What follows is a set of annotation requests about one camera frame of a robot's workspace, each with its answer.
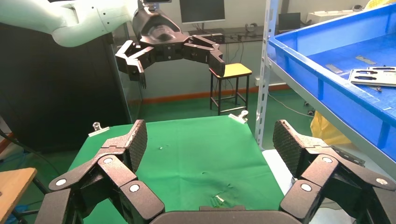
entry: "yellow bag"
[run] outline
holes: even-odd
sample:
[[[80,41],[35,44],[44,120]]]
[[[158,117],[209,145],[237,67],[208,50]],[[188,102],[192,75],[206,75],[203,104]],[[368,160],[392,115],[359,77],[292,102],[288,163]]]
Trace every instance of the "yellow bag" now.
[[[383,5],[387,5],[390,4],[392,2],[396,2],[396,0],[370,0],[365,9],[371,9],[371,8],[375,8],[378,6],[383,6]]]
[[[396,2],[396,0],[370,0],[365,9],[387,5],[392,2]],[[317,111],[311,122],[311,131],[313,137],[323,139],[327,145],[351,143],[345,135]]]

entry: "computer monitor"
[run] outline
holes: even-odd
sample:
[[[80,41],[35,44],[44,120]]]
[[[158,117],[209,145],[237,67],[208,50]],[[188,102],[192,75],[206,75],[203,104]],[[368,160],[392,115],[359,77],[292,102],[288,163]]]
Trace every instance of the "computer monitor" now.
[[[180,0],[182,23],[224,21],[224,0]]]

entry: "yellow stool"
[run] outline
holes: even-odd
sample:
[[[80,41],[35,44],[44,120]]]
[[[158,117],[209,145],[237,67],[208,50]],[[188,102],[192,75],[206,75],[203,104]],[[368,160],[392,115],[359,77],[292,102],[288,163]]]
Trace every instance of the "yellow stool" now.
[[[211,95],[210,95],[210,109],[212,109],[212,103],[217,106],[218,115],[224,112],[230,112],[240,109],[248,109],[248,98],[249,98],[249,76],[252,74],[252,71],[246,68],[243,64],[235,63],[235,64],[227,64],[226,71],[223,77],[218,76],[212,69],[209,69],[211,72]],[[238,84],[239,78],[246,76],[246,99],[238,92]],[[219,97],[218,99],[213,98],[213,77],[216,77],[219,81]],[[221,81],[227,80],[230,78],[236,78],[236,87],[235,87],[235,96],[221,98]],[[235,105],[238,104],[238,97],[245,102],[245,106],[236,107],[228,110],[221,110],[221,101],[225,99],[235,98]]]

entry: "blue plastic crate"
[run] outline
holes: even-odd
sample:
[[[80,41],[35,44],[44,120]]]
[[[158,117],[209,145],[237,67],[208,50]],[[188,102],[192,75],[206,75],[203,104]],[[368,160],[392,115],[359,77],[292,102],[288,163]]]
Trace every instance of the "blue plastic crate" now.
[[[277,35],[269,44],[282,69],[396,161],[396,88],[378,92],[347,80],[351,69],[396,66],[396,4]],[[335,74],[329,64],[341,72]]]

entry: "green cloth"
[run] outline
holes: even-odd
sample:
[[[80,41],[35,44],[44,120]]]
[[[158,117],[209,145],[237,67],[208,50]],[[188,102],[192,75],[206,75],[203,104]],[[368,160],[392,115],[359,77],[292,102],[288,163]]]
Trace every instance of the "green cloth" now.
[[[90,160],[106,139],[130,128],[115,126],[88,138],[70,169]],[[220,116],[147,123],[147,132],[147,149],[136,175],[164,202],[166,211],[235,205],[278,209],[283,194],[248,125]],[[85,224],[96,223],[125,221],[105,200],[85,219]]]

